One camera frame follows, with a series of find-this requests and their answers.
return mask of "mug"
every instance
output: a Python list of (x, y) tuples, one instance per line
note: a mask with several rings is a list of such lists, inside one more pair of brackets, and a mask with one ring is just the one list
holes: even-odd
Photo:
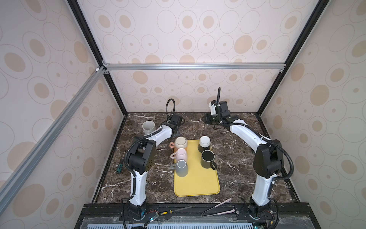
[(217, 169), (217, 164), (213, 161), (215, 159), (215, 155), (213, 154), (213, 152), (211, 150), (205, 150), (204, 152), (202, 152), (201, 155), (201, 165), (203, 168), (205, 169), (213, 169), (216, 170)]
[(179, 160), (172, 164), (169, 169), (174, 169), (178, 177), (185, 177), (188, 174), (188, 165), (185, 160)]
[(175, 159), (175, 161), (185, 160), (187, 162), (188, 154), (184, 148), (179, 148), (177, 151), (170, 155), (170, 158)]
[(210, 150), (211, 147), (211, 140), (209, 137), (207, 136), (202, 136), (199, 139), (199, 144), (198, 144), (198, 151), (200, 153), (204, 152), (205, 150)]
[(155, 123), (153, 121), (146, 121), (142, 124), (142, 130), (145, 135), (151, 134), (156, 130)]
[(174, 152), (180, 148), (184, 148), (187, 151), (188, 141), (185, 137), (177, 137), (174, 142), (169, 143), (170, 148), (174, 148)]

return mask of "yellow tray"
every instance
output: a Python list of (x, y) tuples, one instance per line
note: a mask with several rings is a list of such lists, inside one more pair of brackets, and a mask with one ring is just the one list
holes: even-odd
[(214, 195), (220, 192), (217, 171), (201, 166), (198, 144), (199, 140), (188, 140), (188, 174), (179, 177), (174, 171), (174, 193), (177, 196)]

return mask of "pink mug handle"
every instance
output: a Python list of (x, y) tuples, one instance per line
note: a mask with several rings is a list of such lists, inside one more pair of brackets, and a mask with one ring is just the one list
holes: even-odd
[(170, 158), (171, 159), (175, 159), (176, 157), (177, 157), (177, 151), (175, 151), (174, 153), (172, 153), (171, 155), (170, 155)]

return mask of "metal tongs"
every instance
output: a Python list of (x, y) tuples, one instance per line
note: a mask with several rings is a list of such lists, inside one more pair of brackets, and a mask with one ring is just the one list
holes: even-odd
[[(215, 205), (214, 207), (210, 208), (209, 210), (214, 209), (214, 208), (216, 208), (220, 205), (223, 205), (224, 203), (230, 202), (230, 201), (231, 201), (231, 198), (229, 198), (225, 201), (222, 201), (221, 203), (219, 203), (219, 204)], [(209, 210), (206, 210), (206, 211), (202, 212), (201, 217), (212, 216), (212, 215), (224, 215), (224, 214), (228, 214), (228, 213), (233, 213), (235, 211), (235, 209), (232, 209), (232, 210), (229, 210), (229, 211), (219, 212), (219, 213), (215, 213), (215, 214), (211, 214), (211, 215), (203, 215), (204, 213), (208, 212)]]

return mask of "black mug handle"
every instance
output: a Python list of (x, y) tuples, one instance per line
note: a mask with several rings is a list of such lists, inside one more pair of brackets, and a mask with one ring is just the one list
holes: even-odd
[(210, 166), (211, 166), (211, 169), (213, 169), (213, 170), (216, 170), (217, 169), (217, 164), (214, 161), (212, 161), (210, 163)]

